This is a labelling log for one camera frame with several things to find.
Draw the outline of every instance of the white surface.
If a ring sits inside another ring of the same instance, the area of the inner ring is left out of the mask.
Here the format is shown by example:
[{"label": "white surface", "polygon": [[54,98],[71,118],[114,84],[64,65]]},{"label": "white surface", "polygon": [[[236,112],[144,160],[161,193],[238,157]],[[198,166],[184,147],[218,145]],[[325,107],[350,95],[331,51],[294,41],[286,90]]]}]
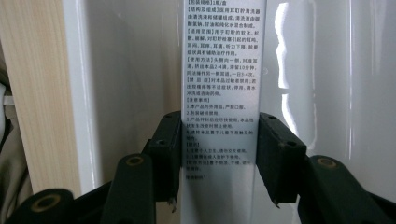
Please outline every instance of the white surface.
[{"label": "white surface", "polygon": [[[112,175],[121,154],[141,150],[165,111],[179,108],[178,2],[64,5],[88,190]],[[267,8],[261,111],[288,123],[310,154],[336,158],[366,189],[396,202],[396,2],[268,0]],[[290,205],[262,200],[260,179],[255,188],[254,223],[294,222]],[[177,223],[166,215],[159,223]]]},{"label": "white surface", "polygon": [[176,12],[157,0],[64,1],[83,193],[110,180],[162,115],[180,109]]},{"label": "white surface", "polygon": [[[269,0],[267,7],[261,111],[287,123],[310,155],[334,157],[364,188],[396,202],[396,2]],[[267,211],[257,219],[273,217]]]}]

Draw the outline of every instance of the white panel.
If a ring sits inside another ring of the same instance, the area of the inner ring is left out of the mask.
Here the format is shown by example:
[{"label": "white panel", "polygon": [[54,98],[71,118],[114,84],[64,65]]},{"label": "white panel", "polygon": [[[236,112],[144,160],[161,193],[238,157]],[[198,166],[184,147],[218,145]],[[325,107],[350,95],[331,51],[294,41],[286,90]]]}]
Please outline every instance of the white panel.
[{"label": "white panel", "polygon": [[176,12],[157,0],[64,1],[82,192],[110,180],[179,109]]}]

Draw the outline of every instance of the label strip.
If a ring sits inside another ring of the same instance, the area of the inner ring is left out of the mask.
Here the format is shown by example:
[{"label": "label strip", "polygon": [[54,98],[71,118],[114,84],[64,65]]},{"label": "label strip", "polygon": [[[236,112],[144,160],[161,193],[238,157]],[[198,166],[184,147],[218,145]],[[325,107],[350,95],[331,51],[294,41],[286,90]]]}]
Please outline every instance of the label strip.
[{"label": "label strip", "polygon": [[250,223],[265,1],[183,3],[181,223]]}]

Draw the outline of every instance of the wood grain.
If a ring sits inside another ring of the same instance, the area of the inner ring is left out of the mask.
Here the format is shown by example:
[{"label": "wood grain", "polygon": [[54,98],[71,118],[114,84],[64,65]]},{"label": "wood grain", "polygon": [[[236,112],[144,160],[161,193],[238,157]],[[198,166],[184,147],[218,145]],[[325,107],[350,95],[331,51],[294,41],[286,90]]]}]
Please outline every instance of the wood grain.
[{"label": "wood grain", "polygon": [[0,0],[0,37],[34,192],[80,194],[60,0]]}]

